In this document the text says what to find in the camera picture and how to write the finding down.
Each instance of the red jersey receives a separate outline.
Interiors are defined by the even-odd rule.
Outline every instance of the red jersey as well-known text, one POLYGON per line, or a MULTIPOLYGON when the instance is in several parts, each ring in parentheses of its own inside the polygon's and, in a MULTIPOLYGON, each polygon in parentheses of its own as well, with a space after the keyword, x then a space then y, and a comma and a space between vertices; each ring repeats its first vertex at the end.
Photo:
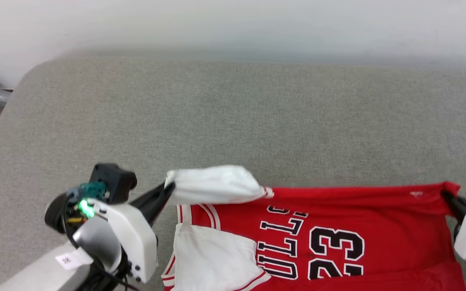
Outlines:
MULTIPOLYGON (((178 206, 181 223, 254 241, 261 271, 238 290, 465 289, 441 196, 457 194, 455 184, 266 190, 248 203, 178 206)), ((167 290, 175 260, 162 275, 167 290)))

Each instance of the white wall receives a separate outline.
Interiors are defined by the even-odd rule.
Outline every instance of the white wall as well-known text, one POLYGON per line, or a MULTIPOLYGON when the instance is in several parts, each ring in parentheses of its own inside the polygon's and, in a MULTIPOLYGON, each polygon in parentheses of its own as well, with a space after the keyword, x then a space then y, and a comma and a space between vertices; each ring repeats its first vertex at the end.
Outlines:
POLYGON ((91 52, 466 69, 466 0, 0 0, 0 84, 91 52))

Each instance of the chicago bulls jersey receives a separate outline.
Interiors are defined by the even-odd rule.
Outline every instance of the chicago bulls jersey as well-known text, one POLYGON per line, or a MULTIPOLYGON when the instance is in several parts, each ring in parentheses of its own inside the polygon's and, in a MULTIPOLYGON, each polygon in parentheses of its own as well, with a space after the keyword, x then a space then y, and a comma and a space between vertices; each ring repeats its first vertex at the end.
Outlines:
POLYGON ((178 276, 190 273, 198 281, 199 267, 176 264, 179 256, 192 253, 185 260, 189 265, 201 256, 205 263, 196 266, 203 272, 231 281, 217 291, 461 291, 464 282, 445 221, 451 212, 440 195, 458 189, 450 182, 266 188, 264 197, 248 203, 178 206, 176 240, 193 249, 172 256, 163 283, 179 290, 178 276), (227 264, 236 266, 222 267, 227 264))

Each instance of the gray fabric surface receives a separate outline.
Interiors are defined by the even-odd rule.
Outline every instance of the gray fabric surface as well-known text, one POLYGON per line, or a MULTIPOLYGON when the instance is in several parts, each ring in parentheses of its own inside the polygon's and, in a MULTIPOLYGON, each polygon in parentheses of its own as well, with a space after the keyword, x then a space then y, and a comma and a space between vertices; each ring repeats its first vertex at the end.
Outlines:
MULTIPOLYGON (((466 72, 61 59, 29 72, 0 118, 0 283, 65 238, 42 219, 96 162, 134 170, 242 164, 267 186, 451 180, 466 196, 466 72)), ((161 290, 176 214, 155 225, 161 290)), ((466 263, 462 263, 466 279, 466 263)))

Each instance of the jersey logo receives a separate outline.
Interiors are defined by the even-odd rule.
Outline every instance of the jersey logo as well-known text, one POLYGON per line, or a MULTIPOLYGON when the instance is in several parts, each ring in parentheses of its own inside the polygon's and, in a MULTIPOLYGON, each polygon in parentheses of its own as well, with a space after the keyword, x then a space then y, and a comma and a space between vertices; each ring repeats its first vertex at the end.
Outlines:
MULTIPOLYGON (((288 237, 284 238, 280 245, 272 245, 265 241, 257 242, 257 250, 266 251, 257 255, 257 263, 267 273, 288 280, 298 279, 298 266, 292 260, 277 259, 270 256, 271 252, 285 254, 289 258, 298 257, 298 240, 304 219, 309 214, 292 212, 269 206, 269 213, 290 216, 287 225, 261 221, 260 229, 267 231, 285 232, 288 237)), ((308 262, 307 278, 315 280, 325 277, 358 276, 364 273, 364 267, 356 262, 364 256, 364 239, 356 232, 349 230, 335 230, 333 228, 314 226, 309 232, 309 250, 316 255, 308 262), (329 250, 344 250, 344 260, 339 264, 328 259, 329 250)))
POLYGON ((419 196, 422 196, 424 192, 411 192, 410 194, 414 196, 415 198, 418 198, 419 196))

